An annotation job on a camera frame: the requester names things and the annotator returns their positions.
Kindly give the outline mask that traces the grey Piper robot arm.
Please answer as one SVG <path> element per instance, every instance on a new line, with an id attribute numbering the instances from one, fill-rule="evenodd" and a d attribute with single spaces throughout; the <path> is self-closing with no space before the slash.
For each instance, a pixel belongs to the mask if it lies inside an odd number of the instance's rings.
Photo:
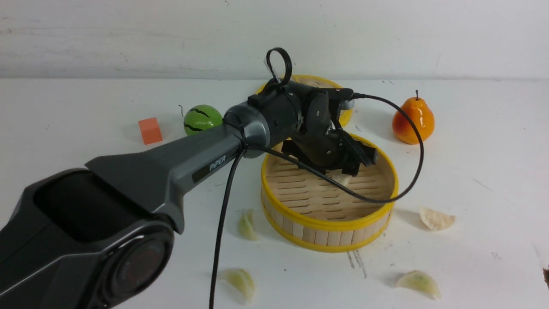
<path id="1" fill-rule="evenodd" d="M 357 174 L 375 148 L 337 126 L 350 89 L 289 85 L 249 96 L 222 124 L 144 152 L 101 156 L 22 192 L 1 230 L 3 309 L 109 309 L 147 289 L 184 231 L 183 197 L 246 150 L 285 151 Z"/>

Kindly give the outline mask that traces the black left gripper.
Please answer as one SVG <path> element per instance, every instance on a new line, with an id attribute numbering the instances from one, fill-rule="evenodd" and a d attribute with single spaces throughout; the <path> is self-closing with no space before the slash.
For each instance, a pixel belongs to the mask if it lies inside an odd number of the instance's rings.
<path id="1" fill-rule="evenodd" d="M 343 141 L 343 131 L 332 129 L 326 91 L 307 96 L 308 107 L 300 129 L 282 144 L 282 153 L 293 156 L 300 162 L 316 169 L 341 169 L 341 173 L 355 177 L 361 164 L 369 167 L 377 164 L 378 149 L 357 139 L 352 140 L 352 149 Z"/>

